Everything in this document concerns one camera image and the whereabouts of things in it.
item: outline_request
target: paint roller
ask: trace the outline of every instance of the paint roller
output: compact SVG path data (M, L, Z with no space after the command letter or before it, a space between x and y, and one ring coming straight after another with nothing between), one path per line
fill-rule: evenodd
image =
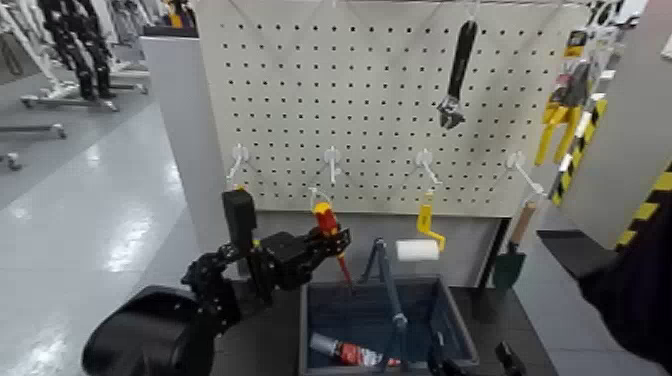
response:
M432 202L434 192L425 192L416 228L418 232L432 239L397 240L397 258L399 261L438 260L439 252L446 246L446 238L432 231Z

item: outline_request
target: yellow and black striped tape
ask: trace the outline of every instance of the yellow and black striped tape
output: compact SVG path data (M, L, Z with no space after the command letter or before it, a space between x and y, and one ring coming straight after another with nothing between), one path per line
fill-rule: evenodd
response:
M651 188L649 197L647 197L646 201L639 206L639 209L637 209L635 215L632 217L630 226L628 226L627 230L623 231L623 234L621 234L621 237L616 244L617 252L630 244L630 242L637 236L637 232L644 229L647 223L655 218L660 203L669 194L672 194L672 163L670 163L665 172L658 177L653 184L653 188Z
M590 115L590 121L588 125L583 130L583 133L580 136L576 136L572 147L568 151L568 156L565 158L570 158L567 168L560 172L559 181L555 184L555 190L551 194L551 200L555 205L560 205L562 203L562 197L569 189L569 185L572 182L574 173L579 168L583 154L586 152L586 147L590 144L590 141L593 139L595 134L595 129L600 121L600 118L604 114L604 111L607 109L607 100L599 99L595 102L595 107Z

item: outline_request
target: red screwdriver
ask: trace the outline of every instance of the red screwdriver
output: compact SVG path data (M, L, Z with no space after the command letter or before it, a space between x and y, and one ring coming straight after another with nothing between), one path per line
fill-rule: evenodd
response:
M340 225L338 224L338 221L336 221L336 216L328 202L318 202L313 208L313 213L315 214L315 218L317 218L317 226L322 230L324 236L333 236L338 233ZM345 265L345 251L339 253L336 257L338 259L338 265L341 267L341 271L345 277L345 281L348 283L348 287L352 293L352 278L350 278L350 272Z

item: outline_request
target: caution tape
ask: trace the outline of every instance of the caution tape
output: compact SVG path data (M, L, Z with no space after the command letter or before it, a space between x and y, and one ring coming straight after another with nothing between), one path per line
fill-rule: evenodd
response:
M579 168L581 159L586 152L586 148L590 144L597 125L607 109L607 100L603 97L595 101L592 111L584 111L579 122L579 126L574 134L574 141L570 146L567 154L560 163L560 170L558 177L553 185L554 189L551 191L551 201L557 206L562 203L562 198L569 189L572 178Z
M621 237L616 244L617 252L630 244L630 242L637 236L637 233L642 231L647 223L655 218L660 203L669 194L672 194L672 163L670 163L670 165L667 166L667 169L658 177L653 184L651 193L649 193L646 201L639 206L635 215L632 217L630 226L628 226L628 228L623 231L623 234L621 234Z

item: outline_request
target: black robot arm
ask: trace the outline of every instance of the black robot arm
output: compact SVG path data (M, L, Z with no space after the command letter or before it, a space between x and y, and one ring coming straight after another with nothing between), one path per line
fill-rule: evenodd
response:
M273 304L273 290L293 290L311 280L327 257L342 253L350 233L337 226L294 236L276 233L257 242L254 203L243 190L222 195L231 242L189 265L182 284L143 289L93 332L82 354L91 376L207 376L213 339ZM250 277L222 273L245 263Z

